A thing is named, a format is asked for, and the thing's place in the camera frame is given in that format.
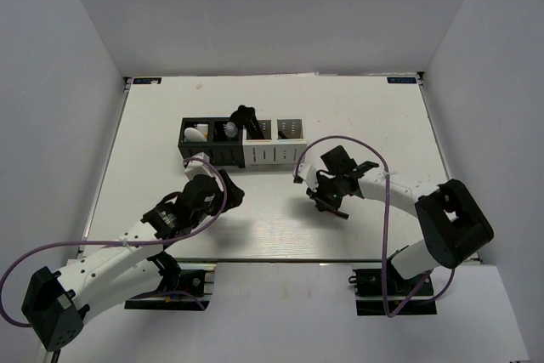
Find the dark red lip gloss tube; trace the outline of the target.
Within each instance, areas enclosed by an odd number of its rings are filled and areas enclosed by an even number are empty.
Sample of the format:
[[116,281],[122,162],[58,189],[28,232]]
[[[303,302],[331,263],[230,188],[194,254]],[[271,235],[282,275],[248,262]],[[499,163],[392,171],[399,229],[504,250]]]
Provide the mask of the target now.
[[331,206],[328,206],[328,205],[325,205],[325,204],[319,204],[318,205],[318,209],[321,211],[321,212],[327,212],[327,213],[331,213],[339,218],[342,218],[342,219],[348,219],[349,216],[348,214],[344,213],[344,212],[341,212],[340,210],[334,208],[334,207],[331,207]]

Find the white and orange tube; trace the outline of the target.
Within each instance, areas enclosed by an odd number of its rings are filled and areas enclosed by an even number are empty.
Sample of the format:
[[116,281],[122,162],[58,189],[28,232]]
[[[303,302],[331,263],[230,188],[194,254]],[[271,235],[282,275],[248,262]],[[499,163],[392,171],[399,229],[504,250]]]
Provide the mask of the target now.
[[206,143],[207,136],[197,128],[186,128],[184,130],[184,139],[187,143]]

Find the clear small bottle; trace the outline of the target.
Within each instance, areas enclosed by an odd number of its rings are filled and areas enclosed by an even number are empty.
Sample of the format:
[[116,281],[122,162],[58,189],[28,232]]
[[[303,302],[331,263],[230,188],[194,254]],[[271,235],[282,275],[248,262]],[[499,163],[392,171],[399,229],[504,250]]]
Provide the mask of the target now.
[[224,125],[224,133],[228,139],[236,139],[238,137],[239,128],[234,122],[226,122]]

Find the black fan makeup brush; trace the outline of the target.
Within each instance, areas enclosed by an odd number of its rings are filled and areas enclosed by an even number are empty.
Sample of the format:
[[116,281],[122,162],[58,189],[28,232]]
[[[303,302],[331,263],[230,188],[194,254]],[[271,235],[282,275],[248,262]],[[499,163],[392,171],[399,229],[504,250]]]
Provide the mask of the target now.
[[256,118],[256,111],[253,107],[240,105],[234,111],[229,120],[238,128],[245,128],[252,139],[264,139],[264,134]]

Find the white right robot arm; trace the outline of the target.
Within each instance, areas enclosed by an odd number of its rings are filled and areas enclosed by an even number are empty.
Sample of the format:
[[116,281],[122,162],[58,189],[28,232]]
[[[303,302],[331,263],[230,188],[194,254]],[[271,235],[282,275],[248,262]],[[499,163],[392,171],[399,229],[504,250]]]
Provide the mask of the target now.
[[450,179],[443,184],[414,181],[385,171],[375,162],[356,163],[337,146],[321,156],[325,167],[297,166],[298,183],[321,212],[340,218],[345,196],[388,202],[417,219],[422,239],[395,252],[383,273],[385,287],[401,294],[415,277],[437,267],[455,269],[494,238],[494,230],[466,185]]

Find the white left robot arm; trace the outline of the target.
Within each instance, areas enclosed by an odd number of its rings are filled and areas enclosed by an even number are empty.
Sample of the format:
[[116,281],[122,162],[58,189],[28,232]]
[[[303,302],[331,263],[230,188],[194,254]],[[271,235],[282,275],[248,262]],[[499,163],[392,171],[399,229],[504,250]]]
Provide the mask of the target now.
[[70,343],[85,323],[134,297],[183,290],[183,272],[167,253],[170,240],[190,235],[204,220],[240,206],[244,191],[224,171],[198,174],[166,195],[117,241],[53,272],[35,272],[22,312],[48,352]]

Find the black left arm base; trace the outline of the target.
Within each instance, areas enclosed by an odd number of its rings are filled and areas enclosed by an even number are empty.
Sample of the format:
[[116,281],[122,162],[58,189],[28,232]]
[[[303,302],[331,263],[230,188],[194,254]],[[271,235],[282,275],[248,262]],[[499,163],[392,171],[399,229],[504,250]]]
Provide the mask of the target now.
[[215,264],[180,264],[180,277],[172,289],[158,289],[158,296],[133,298],[127,310],[205,311],[210,304],[215,281]]

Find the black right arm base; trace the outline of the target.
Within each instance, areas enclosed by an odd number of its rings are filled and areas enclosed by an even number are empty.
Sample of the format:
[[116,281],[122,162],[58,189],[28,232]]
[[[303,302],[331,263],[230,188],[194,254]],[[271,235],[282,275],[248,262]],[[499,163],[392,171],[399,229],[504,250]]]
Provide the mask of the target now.
[[[358,316],[386,315],[383,307],[381,275],[380,268],[354,269],[352,275],[348,278],[348,283],[354,289]],[[392,270],[388,272],[388,307],[390,312],[394,312],[422,278],[425,279],[422,286],[399,312],[399,315],[437,315],[436,304],[434,301],[430,301],[430,298],[434,296],[431,278],[425,276],[425,274],[420,274],[409,280],[403,280]]]

